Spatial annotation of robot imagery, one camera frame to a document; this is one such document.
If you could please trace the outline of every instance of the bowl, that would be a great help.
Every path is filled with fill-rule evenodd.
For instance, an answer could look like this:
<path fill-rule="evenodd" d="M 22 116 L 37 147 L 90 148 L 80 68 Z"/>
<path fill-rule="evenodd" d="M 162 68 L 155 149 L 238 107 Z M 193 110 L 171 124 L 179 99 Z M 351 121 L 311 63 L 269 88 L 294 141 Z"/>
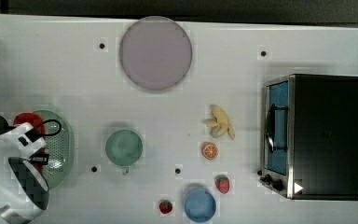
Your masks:
<path fill-rule="evenodd" d="M 185 199 L 185 213 L 194 222 L 206 222 L 216 212 L 216 201 L 206 189 L 195 189 Z"/>
<path fill-rule="evenodd" d="M 129 171 L 130 165 L 141 158 L 142 151 L 141 137 L 131 130 L 114 132 L 106 141 L 106 156 L 112 163 L 124 168 L 123 175 Z"/>

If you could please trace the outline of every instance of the plate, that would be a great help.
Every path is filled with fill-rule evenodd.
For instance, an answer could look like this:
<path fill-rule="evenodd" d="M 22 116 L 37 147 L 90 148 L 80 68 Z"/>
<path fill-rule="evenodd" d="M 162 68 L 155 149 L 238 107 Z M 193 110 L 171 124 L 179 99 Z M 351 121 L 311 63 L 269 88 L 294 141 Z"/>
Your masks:
<path fill-rule="evenodd" d="M 164 17 L 146 17 L 134 23 L 120 43 L 120 62 L 139 86 L 161 91 L 185 77 L 192 59 L 185 30 Z"/>

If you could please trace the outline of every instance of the blood orange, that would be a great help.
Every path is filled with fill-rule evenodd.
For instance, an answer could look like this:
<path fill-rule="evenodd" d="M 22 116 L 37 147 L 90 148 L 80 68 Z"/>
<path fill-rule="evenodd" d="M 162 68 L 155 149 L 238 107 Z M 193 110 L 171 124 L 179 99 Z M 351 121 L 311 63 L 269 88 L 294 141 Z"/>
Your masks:
<path fill-rule="evenodd" d="M 206 144 L 202 149 L 202 155 L 208 159 L 213 160 L 219 154 L 219 149 L 214 144 Z"/>

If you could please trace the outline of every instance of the green bowl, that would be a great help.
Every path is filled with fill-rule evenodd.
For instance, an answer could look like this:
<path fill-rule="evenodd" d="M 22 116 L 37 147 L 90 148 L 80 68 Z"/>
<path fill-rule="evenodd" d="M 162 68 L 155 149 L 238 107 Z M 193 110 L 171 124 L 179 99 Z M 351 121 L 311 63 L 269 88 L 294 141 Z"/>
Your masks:
<path fill-rule="evenodd" d="M 112 163 L 124 168 L 123 175 L 125 175 L 129 166 L 141 158 L 142 139 L 131 130 L 119 130 L 109 136 L 105 151 L 107 158 Z"/>

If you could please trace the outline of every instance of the microwave window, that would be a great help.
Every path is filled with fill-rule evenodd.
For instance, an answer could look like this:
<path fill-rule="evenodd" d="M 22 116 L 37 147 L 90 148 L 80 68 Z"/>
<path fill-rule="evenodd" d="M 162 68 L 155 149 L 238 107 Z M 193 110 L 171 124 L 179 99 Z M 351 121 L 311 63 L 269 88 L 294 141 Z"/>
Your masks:
<path fill-rule="evenodd" d="M 287 112 L 289 106 L 289 85 L 288 82 L 269 86 L 269 100 L 267 100 L 268 110 L 274 110 L 270 113 L 274 116 L 272 128 L 273 147 L 267 149 L 267 168 L 281 175 L 286 175 L 287 167 Z"/>

